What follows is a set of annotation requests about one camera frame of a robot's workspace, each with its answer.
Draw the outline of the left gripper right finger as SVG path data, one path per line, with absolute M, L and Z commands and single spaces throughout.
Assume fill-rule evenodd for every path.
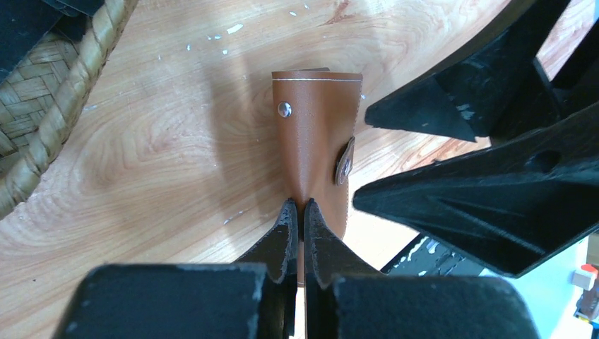
M 304 294 L 307 338 L 338 338 L 336 285 L 346 277 L 383 277 L 328 227 L 315 199 L 304 209 Z

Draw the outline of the woven divided basket tray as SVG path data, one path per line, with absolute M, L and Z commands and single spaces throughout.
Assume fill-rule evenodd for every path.
M 56 159 L 133 13 L 104 1 L 80 42 L 48 33 L 1 81 L 1 215 L 26 202 Z

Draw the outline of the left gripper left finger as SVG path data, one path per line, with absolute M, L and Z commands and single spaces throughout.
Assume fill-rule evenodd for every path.
M 295 334 L 299 218 L 296 203 L 283 202 L 275 224 L 237 263 L 261 263 L 268 277 L 259 298 L 257 338 Z

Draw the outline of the black card in basket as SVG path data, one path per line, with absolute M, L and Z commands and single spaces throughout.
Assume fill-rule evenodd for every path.
M 80 42 L 103 0 L 1 0 L 1 81 L 48 33 Z

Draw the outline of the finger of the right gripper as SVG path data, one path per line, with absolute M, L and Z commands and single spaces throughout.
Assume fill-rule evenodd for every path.
M 353 205 L 522 276 L 598 228 L 598 106 L 367 184 Z

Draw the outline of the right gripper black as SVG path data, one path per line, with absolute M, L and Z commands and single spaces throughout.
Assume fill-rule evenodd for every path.
M 549 80 L 537 54 L 566 0 L 510 1 L 479 33 L 430 70 L 370 105 L 367 125 L 447 136 L 488 137 L 526 81 L 534 117 L 598 116 L 598 23 Z

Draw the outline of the brown leather card holder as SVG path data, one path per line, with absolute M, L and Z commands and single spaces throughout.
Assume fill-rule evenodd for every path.
M 347 227 L 362 80 L 360 73 L 328 68 L 272 73 L 273 113 L 288 195 L 299 218 L 314 199 L 339 238 Z

